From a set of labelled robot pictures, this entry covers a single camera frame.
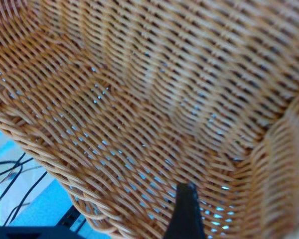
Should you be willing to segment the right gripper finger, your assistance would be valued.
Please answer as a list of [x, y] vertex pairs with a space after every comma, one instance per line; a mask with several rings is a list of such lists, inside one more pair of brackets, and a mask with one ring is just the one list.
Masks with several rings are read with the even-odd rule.
[[175, 207], [164, 238], [206, 238], [195, 184], [180, 183], [177, 185]]

